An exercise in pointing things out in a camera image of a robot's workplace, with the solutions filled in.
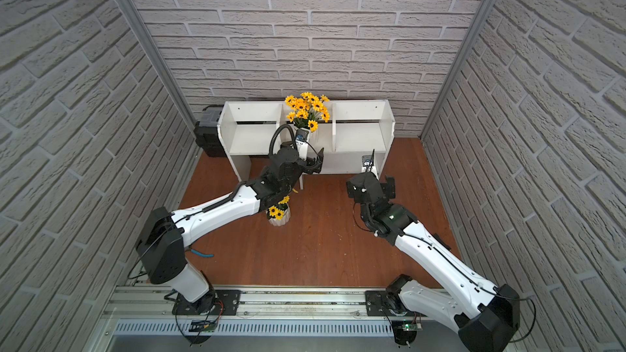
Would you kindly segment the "sunflower pot ribbed white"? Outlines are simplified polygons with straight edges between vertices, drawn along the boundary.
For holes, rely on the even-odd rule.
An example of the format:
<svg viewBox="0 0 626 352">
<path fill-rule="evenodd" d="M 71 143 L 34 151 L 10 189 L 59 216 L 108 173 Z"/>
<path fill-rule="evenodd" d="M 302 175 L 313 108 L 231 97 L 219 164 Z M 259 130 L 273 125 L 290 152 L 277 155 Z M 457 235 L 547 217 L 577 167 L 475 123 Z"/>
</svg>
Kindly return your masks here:
<svg viewBox="0 0 626 352">
<path fill-rule="evenodd" d="M 274 227 L 285 226 L 290 221 L 290 197 L 285 196 L 276 205 L 272 205 L 266 212 L 269 223 Z"/>
</svg>

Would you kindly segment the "sunflower pot with twine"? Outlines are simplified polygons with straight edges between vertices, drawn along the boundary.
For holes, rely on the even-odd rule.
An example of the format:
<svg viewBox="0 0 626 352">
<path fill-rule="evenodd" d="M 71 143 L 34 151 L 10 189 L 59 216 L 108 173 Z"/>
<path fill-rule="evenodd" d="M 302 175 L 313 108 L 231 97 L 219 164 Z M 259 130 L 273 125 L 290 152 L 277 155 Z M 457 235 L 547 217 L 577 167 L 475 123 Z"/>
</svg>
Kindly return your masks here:
<svg viewBox="0 0 626 352">
<path fill-rule="evenodd" d="M 329 98 L 326 95 L 317 96 L 305 91 L 300 96 L 289 95 L 285 98 L 285 104 L 290 109 L 286 116 L 288 123 L 292 124 L 296 131 L 298 128 L 306 128 L 310 131 L 308 137 L 309 149 L 319 131 L 320 124 L 328 123 L 331 115 L 329 112 Z"/>
</svg>

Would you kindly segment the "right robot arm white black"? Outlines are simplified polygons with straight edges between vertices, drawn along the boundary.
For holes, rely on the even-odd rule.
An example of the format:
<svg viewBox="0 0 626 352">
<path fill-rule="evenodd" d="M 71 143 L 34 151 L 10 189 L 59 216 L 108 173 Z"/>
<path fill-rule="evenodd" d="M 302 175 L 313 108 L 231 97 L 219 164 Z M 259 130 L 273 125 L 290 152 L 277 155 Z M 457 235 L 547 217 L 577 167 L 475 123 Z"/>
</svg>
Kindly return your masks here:
<svg viewBox="0 0 626 352">
<path fill-rule="evenodd" d="M 417 216 L 393 202 L 395 181 L 372 172 L 347 181 L 347 195 L 375 236 L 407 254 L 442 287 L 438 292 L 401 275 L 388 288 L 395 309 L 433 319 L 455 332 L 470 351 L 502 351 L 518 341 L 523 298 L 470 269 L 428 232 Z"/>
</svg>

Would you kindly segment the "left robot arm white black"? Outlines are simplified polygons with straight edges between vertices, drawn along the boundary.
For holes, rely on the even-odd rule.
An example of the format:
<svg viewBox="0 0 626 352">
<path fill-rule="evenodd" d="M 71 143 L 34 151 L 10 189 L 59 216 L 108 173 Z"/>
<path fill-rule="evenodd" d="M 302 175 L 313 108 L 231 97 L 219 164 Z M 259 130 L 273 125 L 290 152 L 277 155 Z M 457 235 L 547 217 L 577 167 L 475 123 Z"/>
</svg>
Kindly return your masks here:
<svg viewBox="0 0 626 352">
<path fill-rule="evenodd" d="M 186 258 L 194 242 L 240 218 L 268 213 L 283 218 L 282 205 L 302 174 L 319 174 L 324 148 L 314 158 L 306 155 L 306 142 L 298 142 L 292 127 L 281 125 L 269 145 L 269 165 L 256 179 L 239 182 L 223 197 L 184 210 L 153 210 L 135 242 L 149 281 L 169 285 L 177 295 L 175 315 L 202 315 L 213 311 L 215 289 L 207 277 Z"/>
</svg>

